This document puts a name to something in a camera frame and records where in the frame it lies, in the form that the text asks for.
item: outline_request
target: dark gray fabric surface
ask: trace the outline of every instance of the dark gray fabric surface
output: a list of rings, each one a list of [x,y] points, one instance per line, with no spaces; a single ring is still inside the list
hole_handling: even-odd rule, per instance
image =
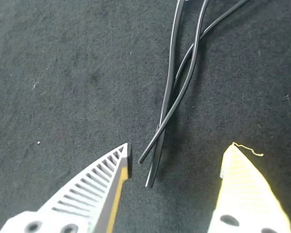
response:
[[[211,0],[204,25],[236,2]],[[200,4],[185,3],[180,57]],[[291,219],[291,0],[252,0],[201,43],[154,188],[144,188],[149,158],[137,158],[159,117],[175,5],[0,0],[0,228],[124,142],[133,178],[115,233],[206,232],[232,141],[265,153],[250,158]]]

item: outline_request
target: black wire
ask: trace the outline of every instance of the black wire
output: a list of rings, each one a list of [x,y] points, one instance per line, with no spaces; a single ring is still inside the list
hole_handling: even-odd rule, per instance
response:
[[[183,84],[183,87],[182,87],[182,89],[184,89],[184,90],[187,89],[187,87],[188,87],[188,85],[190,83],[190,80],[192,78],[193,71],[194,71],[194,67],[195,67],[195,63],[196,63],[196,59],[197,59],[198,43],[199,43],[199,38],[200,38],[200,31],[201,31],[201,27],[202,27],[202,21],[204,19],[204,14],[205,14],[205,10],[206,10],[208,2],[209,2],[209,0],[204,0],[203,1],[203,4],[202,4],[200,12],[199,12],[199,16],[198,16],[198,20],[197,20],[197,26],[196,26],[196,34],[195,34],[195,40],[194,40],[194,47],[193,47],[193,52],[192,52],[191,64],[190,64],[190,68],[189,68],[189,71],[188,71],[188,74],[187,74],[187,78],[186,78],[186,80],[185,80],[185,82]],[[179,95],[177,96],[174,104],[170,108],[170,111],[166,115],[166,118],[164,119],[162,124],[159,126],[159,128],[155,132],[154,137],[153,137],[153,141],[150,142],[150,144],[149,144],[150,146],[148,146],[146,150],[150,151],[150,149],[153,147],[153,145],[154,145],[155,141],[157,140],[157,138],[159,137],[160,133],[164,130],[164,127],[166,126],[167,121],[170,119],[170,116],[173,114],[173,112],[175,111],[176,107],[180,103],[184,93],[185,93],[185,91],[181,91],[179,93]],[[160,158],[161,158],[161,154],[158,154],[158,159],[152,161],[151,170],[149,171],[149,175],[148,175],[148,179],[147,179],[147,186],[148,187],[152,187],[153,186],[153,183],[154,183],[154,180],[155,180],[155,177],[156,177],[156,173],[157,173],[157,169],[158,169],[158,166],[159,166]]]
[[[165,119],[166,114],[170,108],[170,101],[171,101],[171,96],[173,94],[173,89],[174,89],[174,82],[175,82],[175,54],[176,54],[176,40],[177,40],[177,33],[179,29],[179,24],[180,24],[180,18],[181,18],[181,13],[184,5],[184,0],[178,0],[176,9],[175,9],[175,15],[174,15],[174,21],[173,21],[173,26],[171,29],[171,36],[170,36],[170,47],[169,47],[169,61],[168,61],[168,75],[167,75],[167,84],[166,84],[166,89],[164,93],[164,98],[163,98],[163,103],[162,103],[162,109],[161,109],[161,115],[160,115],[160,121],[158,126],[161,125],[162,121]],[[161,154],[162,154],[162,148],[164,144],[164,138],[165,138],[165,130],[161,133],[159,136],[158,140],[156,141],[155,149],[153,152],[153,159],[151,162],[151,167],[150,167],[150,173],[153,172],[153,164],[157,164],[156,171],[158,168],[158,164],[160,162]],[[146,181],[146,186],[148,186],[153,182],[151,179],[147,179]]]
[[[244,5],[245,3],[249,2],[250,0],[241,0],[239,1],[238,3],[236,3],[232,8],[230,8],[229,10],[227,10],[225,13],[223,13],[220,17],[218,17],[214,22],[212,22],[201,34],[200,36],[200,40],[202,38],[204,38],[205,35],[207,35],[207,33],[214,27],[216,26],[219,22],[221,22],[223,19],[225,19],[226,17],[230,16],[232,13],[234,13],[238,8],[240,8],[242,5]],[[179,79],[180,79],[180,76],[182,74],[182,71],[184,69],[184,66],[186,64],[186,62],[188,61],[188,59],[191,57],[192,55],[192,51],[193,51],[193,47],[194,47],[194,43],[191,44],[191,46],[189,47],[189,49],[187,50],[185,56],[183,57],[182,59],[182,62],[180,64],[180,67],[177,71],[177,74],[176,74],[176,79],[175,79],[175,83],[174,83],[174,86],[177,85]],[[146,158],[146,156],[148,155],[148,153],[143,153],[141,155],[141,157],[139,158],[138,160],[138,163],[142,163],[144,161],[144,159]]]

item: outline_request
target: screw hole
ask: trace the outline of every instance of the screw hole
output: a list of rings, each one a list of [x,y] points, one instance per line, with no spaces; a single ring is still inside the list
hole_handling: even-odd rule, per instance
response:
[[[270,228],[263,228],[261,230],[261,233],[277,233],[276,231],[270,229]]]
[[[239,227],[239,221],[231,215],[222,215],[220,220],[228,225]]]
[[[60,232],[61,233],[77,233],[78,229],[79,228],[77,225],[69,224],[69,225],[64,226]]]
[[[26,233],[37,232],[38,230],[40,230],[41,225],[42,225],[42,222],[40,221],[31,222],[26,226],[25,232]]]

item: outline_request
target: yellow stripe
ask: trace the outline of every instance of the yellow stripe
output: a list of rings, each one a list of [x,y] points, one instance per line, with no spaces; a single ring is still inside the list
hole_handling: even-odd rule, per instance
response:
[[[117,185],[116,194],[115,194],[114,201],[113,201],[113,204],[112,204],[112,210],[111,210],[111,213],[110,213],[108,228],[107,228],[107,231],[106,231],[107,233],[111,233],[112,230],[113,230],[115,217],[116,217],[116,211],[117,211],[117,208],[118,208],[118,203],[120,201],[123,183],[127,179],[128,179],[128,168],[124,167],[121,170],[121,175],[120,175],[119,182],[118,182],[118,185]]]

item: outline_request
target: yellow thread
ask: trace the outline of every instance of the yellow thread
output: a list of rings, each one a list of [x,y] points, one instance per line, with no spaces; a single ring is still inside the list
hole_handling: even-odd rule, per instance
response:
[[[259,157],[263,157],[263,156],[264,156],[263,153],[261,153],[261,154],[257,154],[257,153],[255,153],[255,151],[254,151],[252,148],[246,147],[246,146],[241,145],[241,144],[239,145],[239,144],[237,144],[236,142],[233,142],[232,144],[235,145],[235,146],[237,146],[237,147],[243,147],[243,148],[245,148],[245,149],[251,151],[251,152],[252,152],[254,155],[256,155],[256,156],[259,156]]]

